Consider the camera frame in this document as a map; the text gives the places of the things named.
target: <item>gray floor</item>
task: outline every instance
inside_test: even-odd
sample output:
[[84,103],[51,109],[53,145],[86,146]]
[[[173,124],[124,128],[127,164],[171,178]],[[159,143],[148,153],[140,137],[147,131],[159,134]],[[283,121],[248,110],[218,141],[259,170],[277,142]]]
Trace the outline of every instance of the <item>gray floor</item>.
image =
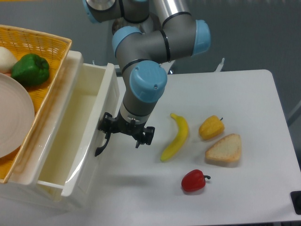
[[[267,69],[287,117],[301,100],[301,0],[187,2],[193,16],[208,23],[212,46],[201,56],[177,60],[174,72],[212,72],[223,57],[226,71]],[[86,63],[117,63],[111,48],[112,21],[90,23],[82,0],[1,2],[0,24],[68,37],[71,49],[81,52]],[[289,128],[298,159],[300,128],[301,117]]]

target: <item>green bell pepper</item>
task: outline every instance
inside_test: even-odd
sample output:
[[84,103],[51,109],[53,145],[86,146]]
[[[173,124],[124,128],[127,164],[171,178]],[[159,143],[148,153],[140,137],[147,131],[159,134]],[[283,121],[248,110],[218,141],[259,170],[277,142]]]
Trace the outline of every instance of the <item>green bell pepper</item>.
[[26,54],[13,66],[11,77],[23,86],[40,85],[49,78],[49,64],[36,54]]

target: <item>yellow banana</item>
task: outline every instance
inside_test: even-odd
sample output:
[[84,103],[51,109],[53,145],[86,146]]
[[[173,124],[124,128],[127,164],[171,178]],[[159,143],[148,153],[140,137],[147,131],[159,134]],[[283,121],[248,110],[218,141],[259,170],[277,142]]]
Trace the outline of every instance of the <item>yellow banana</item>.
[[185,143],[188,134],[189,134],[189,127],[188,123],[184,117],[178,116],[174,113],[171,113],[170,116],[176,121],[178,125],[178,133],[174,140],[169,144],[169,146],[163,151],[161,155],[161,161],[167,161],[171,157],[173,157],[183,146]]

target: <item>white cabinet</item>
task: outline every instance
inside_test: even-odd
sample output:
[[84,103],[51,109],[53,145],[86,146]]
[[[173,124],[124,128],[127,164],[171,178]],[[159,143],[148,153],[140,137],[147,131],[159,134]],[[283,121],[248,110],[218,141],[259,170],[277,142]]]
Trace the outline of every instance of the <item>white cabinet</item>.
[[48,113],[0,196],[61,209],[85,204],[105,134],[97,129],[104,112],[114,114],[119,88],[114,65],[83,64],[70,51]]

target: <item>wicker basket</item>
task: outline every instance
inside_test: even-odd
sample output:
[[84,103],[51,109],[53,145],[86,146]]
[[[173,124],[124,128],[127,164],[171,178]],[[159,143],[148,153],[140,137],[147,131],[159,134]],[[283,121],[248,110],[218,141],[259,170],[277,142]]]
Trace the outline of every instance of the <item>wicker basket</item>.
[[35,119],[23,144],[11,154],[0,158],[0,183],[8,182],[28,147],[30,137],[34,135],[45,106],[50,101],[51,93],[71,43],[70,39],[56,35],[0,25],[0,46],[9,49],[18,60],[27,53],[34,53],[45,58],[49,63],[50,72],[50,77],[46,82],[33,88],[26,88],[33,101]]

